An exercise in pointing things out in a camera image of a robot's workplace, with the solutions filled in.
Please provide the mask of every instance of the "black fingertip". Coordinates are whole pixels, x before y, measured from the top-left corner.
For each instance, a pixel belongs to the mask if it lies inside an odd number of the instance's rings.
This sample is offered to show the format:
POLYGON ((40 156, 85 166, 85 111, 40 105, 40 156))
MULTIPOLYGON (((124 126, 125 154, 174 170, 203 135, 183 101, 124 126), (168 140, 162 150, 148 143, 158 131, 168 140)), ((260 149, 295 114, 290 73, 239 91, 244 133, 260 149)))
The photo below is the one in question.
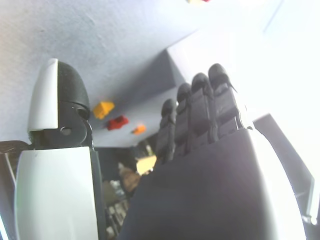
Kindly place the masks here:
POLYGON ((179 87, 176 99, 178 103, 180 103, 186 98, 188 98, 190 95, 191 95, 191 86, 189 83, 184 83, 179 87))
POLYGON ((230 79, 227 75, 226 70, 219 63, 216 63, 212 65, 212 67, 210 67, 209 79, 214 90, 216 90, 221 84, 230 84, 230 79))
POLYGON ((191 90, 193 93, 209 85, 209 78, 204 73, 198 73, 192 80, 191 90))
POLYGON ((171 114, 176 110, 176 106, 176 101, 173 99, 166 100, 162 105, 161 116, 164 117, 165 115, 171 114))

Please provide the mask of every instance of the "gray surface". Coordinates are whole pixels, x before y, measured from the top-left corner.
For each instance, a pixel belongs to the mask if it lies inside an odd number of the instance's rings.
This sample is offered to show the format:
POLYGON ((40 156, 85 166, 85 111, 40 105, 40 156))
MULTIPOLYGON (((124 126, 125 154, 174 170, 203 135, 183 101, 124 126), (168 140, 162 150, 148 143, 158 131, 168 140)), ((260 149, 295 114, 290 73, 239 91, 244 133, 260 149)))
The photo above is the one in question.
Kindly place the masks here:
POLYGON ((159 102, 167 97, 157 95, 175 95, 161 52, 210 21, 235 21, 230 18, 239 12, 235 2, 199 7, 185 0, 1 1, 0 141, 28 141, 32 89, 40 66, 51 57, 79 71, 91 107, 113 101, 110 117, 129 115, 130 125, 117 134, 101 129, 108 119, 93 120, 97 146, 128 146, 154 133, 156 125, 148 124, 159 122, 159 102), (128 133, 143 121, 146 134, 128 133), (109 137, 114 139, 105 142, 109 137))

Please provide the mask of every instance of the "red block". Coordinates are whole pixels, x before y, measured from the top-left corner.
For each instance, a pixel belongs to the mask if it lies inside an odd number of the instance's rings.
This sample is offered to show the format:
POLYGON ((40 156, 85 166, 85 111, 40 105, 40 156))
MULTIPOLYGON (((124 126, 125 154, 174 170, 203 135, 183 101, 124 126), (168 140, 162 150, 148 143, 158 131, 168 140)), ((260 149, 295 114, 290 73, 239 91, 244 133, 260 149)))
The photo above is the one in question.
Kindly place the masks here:
POLYGON ((114 130, 114 129, 120 129, 124 125, 126 125, 128 123, 129 123, 128 118, 126 118, 125 116, 121 115, 121 116, 119 116, 119 117, 117 117, 115 119, 109 120, 106 128, 109 131, 114 130))

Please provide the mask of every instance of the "screw hole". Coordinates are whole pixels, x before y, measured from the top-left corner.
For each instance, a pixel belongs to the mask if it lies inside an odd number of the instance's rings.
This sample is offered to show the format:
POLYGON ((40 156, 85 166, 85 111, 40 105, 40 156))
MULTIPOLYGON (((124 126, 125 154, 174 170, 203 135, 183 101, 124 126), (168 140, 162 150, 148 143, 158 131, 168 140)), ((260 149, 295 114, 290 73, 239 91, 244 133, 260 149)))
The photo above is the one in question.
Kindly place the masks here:
POLYGON ((60 132, 63 136, 69 136, 71 134, 71 128, 70 127, 62 127, 60 129, 60 132))

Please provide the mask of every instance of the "orange block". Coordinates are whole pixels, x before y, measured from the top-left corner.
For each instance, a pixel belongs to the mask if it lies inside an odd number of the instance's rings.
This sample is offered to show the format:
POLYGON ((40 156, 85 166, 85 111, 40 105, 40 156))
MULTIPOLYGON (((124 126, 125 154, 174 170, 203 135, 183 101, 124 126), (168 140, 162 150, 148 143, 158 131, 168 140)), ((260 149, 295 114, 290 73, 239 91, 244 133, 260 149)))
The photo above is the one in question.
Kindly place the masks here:
POLYGON ((112 109, 115 108, 115 104, 110 101, 101 101, 97 106, 93 109, 93 114, 97 119, 104 119, 112 109))
POLYGON ((139 135, 139 134, 142 134, 144 133, 145 131, 147 130, 146 126, 145 125, 139 125, 135 128, 135 130, 133 130, 133 133, 135 135, 139 135))

